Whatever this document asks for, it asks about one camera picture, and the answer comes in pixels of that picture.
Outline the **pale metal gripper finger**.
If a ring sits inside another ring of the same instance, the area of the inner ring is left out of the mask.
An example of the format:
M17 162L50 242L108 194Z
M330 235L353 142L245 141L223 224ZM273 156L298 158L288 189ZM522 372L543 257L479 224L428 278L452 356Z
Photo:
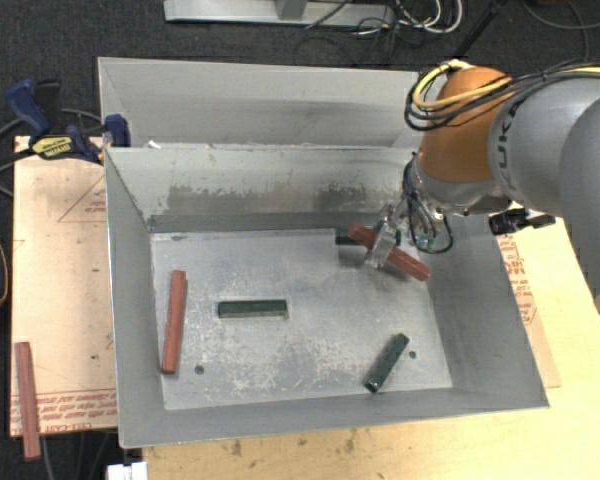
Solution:
M393 241L401 240L400 229L388 216L382 217L376 223L376 235L378 238L392 239Z
M393 236L376 238L365 256L364 264L373 268L383 267L396 245L397 240Z

